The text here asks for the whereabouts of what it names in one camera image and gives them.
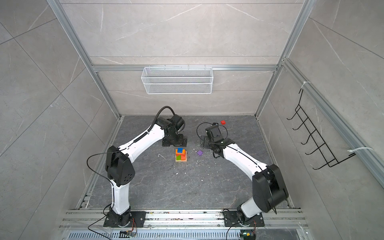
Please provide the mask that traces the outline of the orange-yellow rectangular block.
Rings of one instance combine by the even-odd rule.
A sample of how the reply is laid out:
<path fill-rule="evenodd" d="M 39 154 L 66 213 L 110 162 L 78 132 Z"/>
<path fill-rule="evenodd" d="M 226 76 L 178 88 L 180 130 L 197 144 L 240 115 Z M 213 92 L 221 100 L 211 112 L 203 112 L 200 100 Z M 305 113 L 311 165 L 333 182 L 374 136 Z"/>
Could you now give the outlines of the orange-yellow rectangular block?
<path fill-rule="evenodd" d="M 180 154 L 180 153 L 177 153 L 177 150 L 175 151 L 175 154 L 176 154 L 176 156 L 177 155 L 185 155 L 187 153 L 187 151 L 184 149 L 184 152 L 182 153 L 182 154 Z"/>

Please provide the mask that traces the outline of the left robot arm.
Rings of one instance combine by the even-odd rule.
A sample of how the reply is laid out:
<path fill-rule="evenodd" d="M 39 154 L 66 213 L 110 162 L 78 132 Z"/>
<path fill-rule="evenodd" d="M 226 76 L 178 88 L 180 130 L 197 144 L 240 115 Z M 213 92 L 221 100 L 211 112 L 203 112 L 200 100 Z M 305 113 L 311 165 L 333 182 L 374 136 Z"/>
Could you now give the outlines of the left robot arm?
<path fill-rule="evenodd" d="M 162 141 L 164 147 L 186 147 L 187 138 L 180 133 L 185 121 L 179 115 L 170 119 L 158 117 L 141 135 L 120 147 L 108 148 L 106 172 L 112 187 L 112 203 L 107 215 L 119 227 L 128 226 L 133 217 L 129 202 L 129 186 L 136 172 L 134 161 L 150 146 Z"/>

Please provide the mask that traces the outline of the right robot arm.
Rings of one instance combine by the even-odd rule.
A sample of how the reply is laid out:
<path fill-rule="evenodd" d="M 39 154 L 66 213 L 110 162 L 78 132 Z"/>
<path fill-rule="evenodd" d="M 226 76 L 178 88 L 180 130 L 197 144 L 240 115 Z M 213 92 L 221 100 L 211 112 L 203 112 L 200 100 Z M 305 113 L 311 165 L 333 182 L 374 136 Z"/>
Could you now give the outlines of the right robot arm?
<path fill-rule="evenodd" d="M 212 150 L 215 158 L 221 157 L 233 163 L 252 181 L 252 197 L 237 207 L 237 218 L 242 224 L 261 213 L 274 210 L 289 197 L 277 165 L 267 165 L 256 160 L 231 139 L 219 138 L 214 142 L 208 136 L 203 136 L 201 144 L 203 148 Z"/>

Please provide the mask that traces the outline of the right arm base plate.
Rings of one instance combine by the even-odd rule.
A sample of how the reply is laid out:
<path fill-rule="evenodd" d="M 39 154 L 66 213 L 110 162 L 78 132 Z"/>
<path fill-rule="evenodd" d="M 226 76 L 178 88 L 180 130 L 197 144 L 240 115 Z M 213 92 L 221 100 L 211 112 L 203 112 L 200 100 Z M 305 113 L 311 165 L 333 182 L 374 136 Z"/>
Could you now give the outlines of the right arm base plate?
<path fill-rule="evenodd" d="M 256 214 L 248 218 L 238 211 L 229 211 L 227 209 L 222 211 L 224 223 L 226 227 L 264 227 L 265 222 L 263 215 Z"/>

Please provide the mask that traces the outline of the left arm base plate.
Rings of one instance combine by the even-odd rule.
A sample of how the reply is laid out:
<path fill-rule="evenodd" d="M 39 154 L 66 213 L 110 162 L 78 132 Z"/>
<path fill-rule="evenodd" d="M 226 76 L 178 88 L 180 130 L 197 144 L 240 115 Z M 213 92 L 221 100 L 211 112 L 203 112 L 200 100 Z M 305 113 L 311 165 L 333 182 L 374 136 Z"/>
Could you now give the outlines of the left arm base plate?
<path fill-rule="evenodd" d="M 145 223 L 146 214 L 147 212 L 145 211 L 137 211 L 118 215 L 114 211 L 111 211 L 110 213 L 107 213 L 103 227 L 131 228 L 134 226 L 142 228 Z"/>

